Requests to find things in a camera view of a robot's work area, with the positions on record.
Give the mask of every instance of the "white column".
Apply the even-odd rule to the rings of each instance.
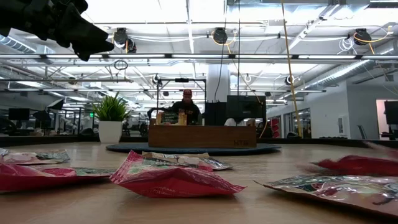
[[[216,103],[216,101],[226,102],[227,96],[231,94],[230,74],[231,73],[228,70],[228,65],[211,64],[208,66],[206,84],[207,84],[207,100],[209,103]]]

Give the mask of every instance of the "dark jacket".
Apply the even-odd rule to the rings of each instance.
[[[172,111],[174,113],[185,113],[187,115],[187,125],[198,122],[200,110],[193,102],[189,104],[182,101],[175,102],[172,106]]]

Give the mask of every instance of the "white planter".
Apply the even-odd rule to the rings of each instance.
[[[121,121],[100,121],[98,126],[101,143],[119,143],[122,136]]]

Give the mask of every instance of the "green plant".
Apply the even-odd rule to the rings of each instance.
[[[123,121],[129,116],[126,102],[118,99],[118,95],[119,92],[115,97],[105,96],[99,105],[94,105],[95,116],[100,121]]]

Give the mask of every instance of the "blue mat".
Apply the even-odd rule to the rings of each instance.
[[[257,144],[255,148],[225,149],[225,148],[195,148],[195,147],[149,147],[148,143],[116,144],[106,146],[106,149],[114,152],[127,152],[133,150],[141,152],[159,152],[164,154],[201,154],[208,153],[211,156],[242,156],[252,154],[265,154],[279,152],[280,146],[272,144]]]

